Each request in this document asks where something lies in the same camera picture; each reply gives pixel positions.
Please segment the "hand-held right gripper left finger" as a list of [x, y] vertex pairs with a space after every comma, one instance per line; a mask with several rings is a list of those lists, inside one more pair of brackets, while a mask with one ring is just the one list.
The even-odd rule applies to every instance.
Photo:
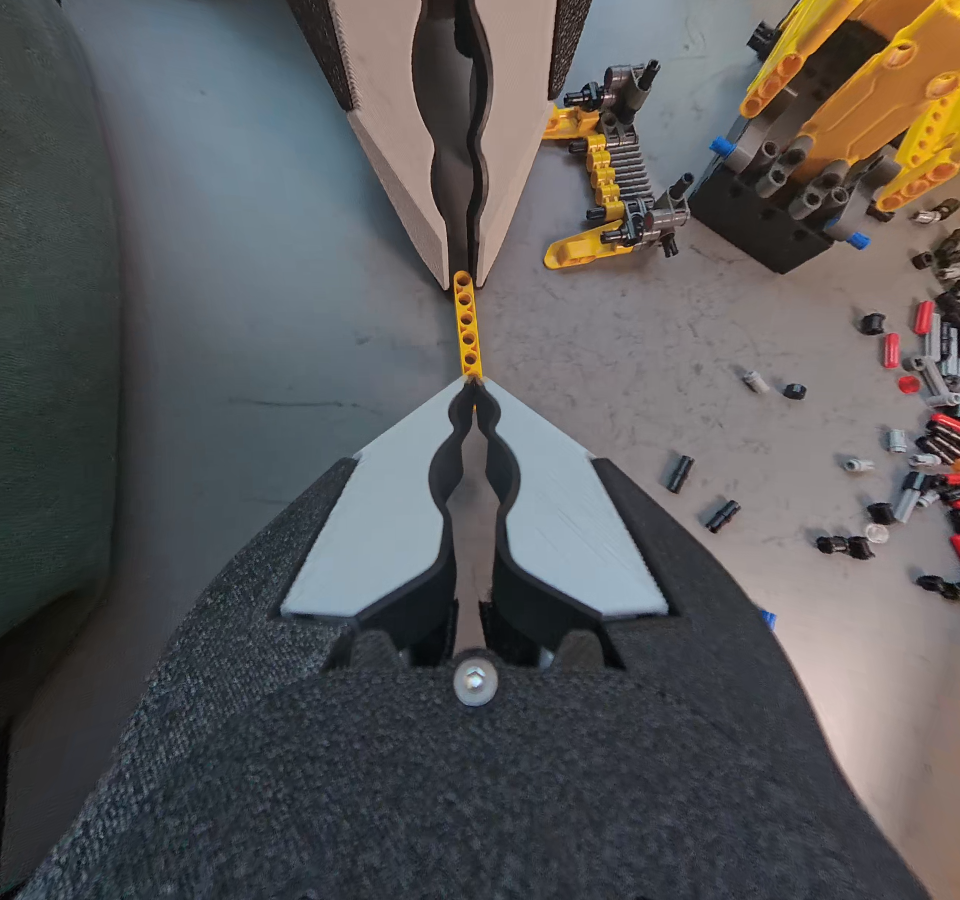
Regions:
[[460, 378], [354, 455], [283, 617], [382, 630], [399, 650], [447, 622], [457, 580], [449, 500], [473, 419], [474, 384]]

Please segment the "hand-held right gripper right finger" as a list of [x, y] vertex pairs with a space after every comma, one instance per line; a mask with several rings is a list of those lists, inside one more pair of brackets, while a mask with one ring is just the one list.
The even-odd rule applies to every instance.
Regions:
[[508, 627], [555, 652], [571, 630], [666, 617], [596, 457], [490, 378], [476, 420], [498, 499], [491, 603]]

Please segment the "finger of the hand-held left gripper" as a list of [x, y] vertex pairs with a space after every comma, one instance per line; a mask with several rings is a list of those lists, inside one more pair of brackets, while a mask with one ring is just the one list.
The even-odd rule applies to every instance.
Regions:
[[467, 259], [485, 284], [506, 238], [550, 110], [557, 0], [466, 0], [473, 103], [466, 148], [473, 189]]
[[347, 120], [416, 252], [446, 291], [448, 232], [431, 185], [435, 143], [413, 78], [423, 0], [327, 3], [351, 98]]

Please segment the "yellow lego blade with connector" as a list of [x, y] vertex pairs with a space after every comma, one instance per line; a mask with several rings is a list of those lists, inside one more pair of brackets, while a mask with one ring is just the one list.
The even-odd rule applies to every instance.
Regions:
[[629, 135], [661, 68], [655, 58], [638, 66], [607, 67], [603, 82], [591, 80], [580, 90], [564, 94], [562, 106], [554, 106], [542, 138], [578, 141], [594, 133]]

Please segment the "grey grille yellow lego assembly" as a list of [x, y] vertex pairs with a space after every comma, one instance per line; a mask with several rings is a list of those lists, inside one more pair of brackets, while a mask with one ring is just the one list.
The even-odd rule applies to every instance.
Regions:
[[678, 256], [677, 232], [691, 217], [687, 193], [692, 174], [682, 174], [654, 196], [639, 142], [624, 138], [611, 145], [614, 138], [591, 133], [566, 141], [568, 152], [582, 159], [593, 205], [580, 232], [547, 248], [547, 270], [572, 270], [655, 247], [666, 259]]

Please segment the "yellow black lego robot model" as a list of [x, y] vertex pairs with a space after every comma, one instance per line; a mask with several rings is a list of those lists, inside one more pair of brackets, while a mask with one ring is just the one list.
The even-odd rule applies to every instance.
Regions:
[[797, 0], [749, 41], [760, 67], [689, 198], [786, 274], [958, 174], [959, 0]]

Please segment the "pile of small lego pins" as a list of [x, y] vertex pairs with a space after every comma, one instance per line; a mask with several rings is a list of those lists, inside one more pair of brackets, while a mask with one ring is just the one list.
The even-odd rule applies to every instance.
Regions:
[[777, 396], [747, 393], [736, 458], [766, 584], [958, 610], [958, 214], [892, 224], [864, 255], [750, 285], [751, 347], [731, 359]]

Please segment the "person's green sweater torso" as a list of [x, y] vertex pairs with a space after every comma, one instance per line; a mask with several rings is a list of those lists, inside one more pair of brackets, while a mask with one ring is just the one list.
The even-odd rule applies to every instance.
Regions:
[[114, 175], [59, 0], [2, 0], [2, 727], [110, 572], [121, 385]]

